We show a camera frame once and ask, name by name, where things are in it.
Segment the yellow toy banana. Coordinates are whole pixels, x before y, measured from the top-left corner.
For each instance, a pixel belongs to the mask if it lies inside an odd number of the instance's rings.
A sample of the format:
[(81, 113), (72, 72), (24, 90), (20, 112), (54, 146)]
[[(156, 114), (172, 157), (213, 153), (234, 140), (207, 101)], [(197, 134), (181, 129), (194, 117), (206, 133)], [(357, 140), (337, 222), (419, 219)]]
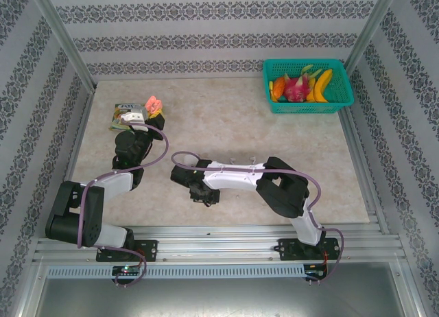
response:
[(324, 97), (324, 91), (328, 87), (333, 77), (333, 70), (327, 69), (325, 71), (319, 69), (309, 76), (309, 93), (306, 97), (306, 102), (327, 103)]

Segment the aluminium frame post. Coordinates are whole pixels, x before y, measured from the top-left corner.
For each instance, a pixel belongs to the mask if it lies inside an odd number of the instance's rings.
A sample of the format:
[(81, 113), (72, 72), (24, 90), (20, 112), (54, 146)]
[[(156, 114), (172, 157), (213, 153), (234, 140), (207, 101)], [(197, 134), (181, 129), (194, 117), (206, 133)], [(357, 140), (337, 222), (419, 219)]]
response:
[(85, 61), (83, 61), (73, 39), (66, 29), (57, 9), (51, 0), (34, 0), (41, 11), (46, 22), (49, 24), (61, 48), (64, 49), (68, 59), (72, 63), (76, 73), (79, 75), (83, 85), (89, 93), (94, 93), (97, 84), (95, 83)]
[(354, 72), (364, 50), (367, 48), (368, 44), (375, 35), (380, 22), (384, 18), (393, 1), (394, 0), (377, 0), (368, 20), (366, 21), (366, 24), (363, 27), (363, 30), (358, 36), (352, 51), (344, 63), (344, 68), (348, 75), (351, 75)]

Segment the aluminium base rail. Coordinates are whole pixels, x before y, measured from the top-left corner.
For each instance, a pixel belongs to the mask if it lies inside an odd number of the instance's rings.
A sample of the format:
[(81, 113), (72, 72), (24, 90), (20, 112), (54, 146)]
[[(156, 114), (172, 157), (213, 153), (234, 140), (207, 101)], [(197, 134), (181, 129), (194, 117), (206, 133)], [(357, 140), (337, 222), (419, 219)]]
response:
[[(290, 225), (280, 226), (146, 226), (135, 227), (137, 239), (158, 242), (157, 263), (236, 264), (279, 261), (274, 247), (281, 238), (295, 238)], [(376, 222), (341, 224), (327, 233), (344, 244), (342, 262), (406, 261), (407, 255), (398, 235), (385, 234)], [(78, 249), (51, 239), (39, 239), (32, 263), (80, 265), (95, 263), (96, 251)]]

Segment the right aluminium side rail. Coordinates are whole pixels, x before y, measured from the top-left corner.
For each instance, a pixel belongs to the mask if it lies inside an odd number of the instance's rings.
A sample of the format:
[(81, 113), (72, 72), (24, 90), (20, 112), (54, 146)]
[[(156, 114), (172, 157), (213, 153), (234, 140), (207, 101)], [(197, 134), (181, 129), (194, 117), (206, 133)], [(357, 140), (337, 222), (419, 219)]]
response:
[(367, 212), (377, 217), (378, 224), (383, 234), (389, 235), (391, 231), (388, 228), (383, 214), (381, 203), (377, 190), (373, 184), (372, 176), (366, 161), (365, 154), (356, 131), (355, 123), (349, 108), (343, 108), (338, 111), (340, 123), (344, 132), (346, 143), (353, 162), (353, 167), (359, 183), (359, 188), (366, 206)]

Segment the left aluminium frame post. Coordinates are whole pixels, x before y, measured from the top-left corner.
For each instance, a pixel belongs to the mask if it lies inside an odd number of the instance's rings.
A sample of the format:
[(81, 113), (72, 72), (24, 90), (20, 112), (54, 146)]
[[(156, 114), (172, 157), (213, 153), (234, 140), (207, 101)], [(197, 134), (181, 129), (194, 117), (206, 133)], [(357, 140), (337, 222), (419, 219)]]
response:
[(66, 29), (57, 9), (51, 0), (34, 0), (41, 11), (46, 22), (49, 24), (61, 48), (64, 49), (68, 59), (72, 63), (76, 73), (79, 75), (83, 85), (89, 93), (94, 93), (97, 84), (95, 83), (85, 61), (83, 61), (73, 39)]

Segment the yellow-green toy fruit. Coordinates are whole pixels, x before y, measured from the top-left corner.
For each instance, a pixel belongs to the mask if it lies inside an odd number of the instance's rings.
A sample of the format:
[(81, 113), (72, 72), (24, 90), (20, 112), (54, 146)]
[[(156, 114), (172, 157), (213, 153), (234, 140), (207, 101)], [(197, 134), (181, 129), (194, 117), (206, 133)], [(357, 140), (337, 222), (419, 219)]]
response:
[(312, 68), (313, 68), (313, 65), (312, 64), (308, 64), (307, 66), (302, 68), (302, 70), (300, 72), (300, 75), (302, 77), (307, 78), (308, 80), (310, 80), (312, 78), (317, 77), (322, 72), (322, 69), (317, 69), (314, 72), (311, 72)]

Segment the aluminium side rail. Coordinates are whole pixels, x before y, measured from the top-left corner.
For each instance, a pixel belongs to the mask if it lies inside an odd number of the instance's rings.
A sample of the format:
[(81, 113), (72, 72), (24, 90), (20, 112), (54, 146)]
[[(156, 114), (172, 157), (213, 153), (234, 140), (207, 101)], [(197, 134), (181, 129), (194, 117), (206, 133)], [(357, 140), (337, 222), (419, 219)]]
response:
[(338, 111), (340, 123), (344, 132), (346, 143), (353, 162), (353, 167), (359, 183), (359, 188), (366, 206), (367, 212), (377, 217), (378, 224), (383, 234), (389, 235), (391, 231), (388, 228), (383, 214), (381, 203), (377, 190), (373, 184), (372, 176), (366, 161), (365, 154), (356, 131), (355, 123), (349, 108), (343, 108)]
[(63, 224), (67, 224), (67, 232), (69, 232), (69, 229), (72, 227), (71, 224), (78, 219), (78, 216), (74, 216), (74, 214), (70, 212), (70, 208), (77, 208), (79, 205), (78, 191), (80, 191), (80, 184), (71, 181), (71, 179), (80, 152), (94, 95), (94, 93), (90, 93), (88, 95), (87, 101), (83, 107), (78, 131), (73, 142), (73, 148), (71, 150), (67, 165), (67, 172), (64, 177), (64, 181), (60, 183), (56, 198), (45, 225), (46, 237), (50, 239), (55, 239), (58, 236)]

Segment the pink earbud charging case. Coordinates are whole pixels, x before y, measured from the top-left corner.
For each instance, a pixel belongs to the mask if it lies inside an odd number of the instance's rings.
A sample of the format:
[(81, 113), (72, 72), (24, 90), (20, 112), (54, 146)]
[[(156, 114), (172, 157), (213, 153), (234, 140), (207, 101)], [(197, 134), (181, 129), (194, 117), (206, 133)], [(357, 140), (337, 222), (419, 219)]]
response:
[(149, 114), (154, 114), (159, 112), (163, 108), (163, 103), (155, 96), (150, 96), (148, 101), (145, 103), (145, 109)]

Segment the green yellow candy bag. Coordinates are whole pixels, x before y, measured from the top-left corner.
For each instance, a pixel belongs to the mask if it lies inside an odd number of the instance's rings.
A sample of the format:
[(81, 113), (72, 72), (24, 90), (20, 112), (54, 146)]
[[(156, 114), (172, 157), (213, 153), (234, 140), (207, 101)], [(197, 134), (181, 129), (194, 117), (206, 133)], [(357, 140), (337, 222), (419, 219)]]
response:
[(116, 104), (110, 125), (111, 130), (130, 130), (130, 124), (124, 124), (121, 121), (121, 115), (132, 108), (133, 103)]

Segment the teal plastic basket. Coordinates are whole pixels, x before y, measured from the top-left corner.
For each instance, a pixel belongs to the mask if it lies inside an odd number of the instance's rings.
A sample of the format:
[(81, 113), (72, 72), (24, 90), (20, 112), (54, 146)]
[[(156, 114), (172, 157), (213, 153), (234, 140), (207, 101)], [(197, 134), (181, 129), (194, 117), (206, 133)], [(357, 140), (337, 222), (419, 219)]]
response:
[[(333, 71), (331, 80), (322, 92), (326, 101), (289, 102), (285, 97), (281, 97), (279, 102), (272, 101), (269, 83), (285, 74), (297, 78), (301, 70), (308, 65), (312, 66), (312, 71), (318, 69)], [(277, 114), (336, 113), (344, 107), (351, 106), (354, 102), (353, 90), (347, 72), (342, 61), (338, 59), (267, 59), (263, 62), (263, 81), (270, 109)]]

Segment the right aluminium frame post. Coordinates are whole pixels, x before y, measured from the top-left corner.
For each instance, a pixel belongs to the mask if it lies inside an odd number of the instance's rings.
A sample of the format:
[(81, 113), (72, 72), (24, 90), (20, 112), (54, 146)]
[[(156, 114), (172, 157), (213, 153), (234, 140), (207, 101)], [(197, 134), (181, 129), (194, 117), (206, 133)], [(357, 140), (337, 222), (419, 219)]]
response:
[(344, 68), (348, 75), (351, 75), (354, 72), (364, 50), (367, 48), (368, 44), (375, 35), (380, 22), (384, 18), (393, 1), (394, 0), (377, 0), (368, 20), (366, 21), (366, 24), (363, 27), (363, 30), (358, 36), (352, 51), (344, 63)]

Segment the left aluminium side rail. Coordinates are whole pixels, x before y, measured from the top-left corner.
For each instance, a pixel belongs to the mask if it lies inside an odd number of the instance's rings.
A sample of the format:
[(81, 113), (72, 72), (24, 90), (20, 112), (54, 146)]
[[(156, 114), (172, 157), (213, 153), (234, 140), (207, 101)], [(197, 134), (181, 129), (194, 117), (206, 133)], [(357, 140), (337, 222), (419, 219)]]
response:
[(88, 95), (87, 101), (83, 107), (78, 131), (73, 142), (73, 148), (71, 150), (67, 165), (67, 172), (64, 177), (64, 181), (60, 183), (56, 198), (45, 225), (46, 237), (50, 239), (55, 239), (58, 236), (63, 224), (67, 224), (67, 232), (69, 232), (69, 229), (72, 227), (71, 224), (78, 219), (78, 216), (74, 216), (74, 214), (70, 212), (70, 208), (77, 208), (79, 205), (78, 191), (80, 191), (80, 184), (71, 181), (71, 179), (80, 152), (94, 95), (94, 93), (90, 93)]

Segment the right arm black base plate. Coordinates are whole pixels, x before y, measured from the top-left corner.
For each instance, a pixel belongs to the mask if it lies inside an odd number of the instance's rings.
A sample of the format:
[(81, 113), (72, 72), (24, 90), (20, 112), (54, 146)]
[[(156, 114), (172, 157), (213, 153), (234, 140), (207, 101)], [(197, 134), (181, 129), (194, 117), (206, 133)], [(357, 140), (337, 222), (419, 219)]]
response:
[(274, 250), (281, 261), (336, 260), (340, 256), (340, 245), (336, 238), (322, 239), (316, 246), (304, 244), (296, 238), (279, 239)]

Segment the pink toy dragon fruit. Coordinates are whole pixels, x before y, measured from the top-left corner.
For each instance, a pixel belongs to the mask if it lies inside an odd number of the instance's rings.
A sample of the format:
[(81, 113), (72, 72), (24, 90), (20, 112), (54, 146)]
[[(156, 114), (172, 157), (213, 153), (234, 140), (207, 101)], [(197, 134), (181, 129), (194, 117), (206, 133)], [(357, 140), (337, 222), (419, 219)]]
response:
[(285, 80), (285, 87), (283, 96), (288, 102), (306, 102), (308, 95), (311, 93), (316, 79), (307, 73), (300, 75), (297, 78), (290, 78), (287, 74), (283, 76)]

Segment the grey metal sheet panel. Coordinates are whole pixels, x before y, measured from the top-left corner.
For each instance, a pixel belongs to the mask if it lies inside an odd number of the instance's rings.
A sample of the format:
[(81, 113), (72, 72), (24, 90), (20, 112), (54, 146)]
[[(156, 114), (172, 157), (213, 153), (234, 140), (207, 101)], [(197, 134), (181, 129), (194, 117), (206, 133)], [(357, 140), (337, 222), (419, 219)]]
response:
[(324, 283), (300, 278), (48, 279), (35, 317), (419, 317), (386, 263), (341, 265)]

